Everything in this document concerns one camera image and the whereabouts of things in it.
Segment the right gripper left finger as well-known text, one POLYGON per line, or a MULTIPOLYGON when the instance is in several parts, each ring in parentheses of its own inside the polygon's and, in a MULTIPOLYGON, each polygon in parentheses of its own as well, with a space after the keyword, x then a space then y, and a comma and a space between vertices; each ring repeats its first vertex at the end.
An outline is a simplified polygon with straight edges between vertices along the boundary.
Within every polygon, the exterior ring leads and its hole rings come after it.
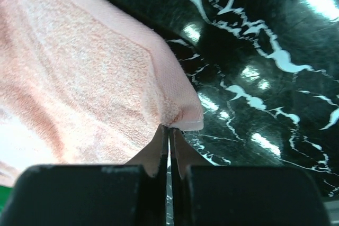
POLYGON ((168 128, 124 165, 34 165, 17 179, 1 225, 165 225, 168 128))

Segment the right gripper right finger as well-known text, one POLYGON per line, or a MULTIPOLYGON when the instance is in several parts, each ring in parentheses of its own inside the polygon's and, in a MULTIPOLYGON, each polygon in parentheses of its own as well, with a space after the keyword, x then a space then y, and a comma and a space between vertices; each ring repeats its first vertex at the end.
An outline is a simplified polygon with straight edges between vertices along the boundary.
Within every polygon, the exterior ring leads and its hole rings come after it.
POLYGON ((169 131, 175 225, 329 225, 312 178, 282 166, 214 166, 169 131))

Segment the pink striped towel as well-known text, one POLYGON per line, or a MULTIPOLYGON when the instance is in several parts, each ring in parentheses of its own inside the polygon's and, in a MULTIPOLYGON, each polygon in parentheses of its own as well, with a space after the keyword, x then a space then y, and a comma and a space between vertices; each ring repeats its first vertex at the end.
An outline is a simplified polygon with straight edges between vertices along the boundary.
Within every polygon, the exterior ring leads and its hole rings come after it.
POLYGON ((124 164, 203 108, 152 29, 106 0, 1 0, 1 185, 37 164, 124 164))

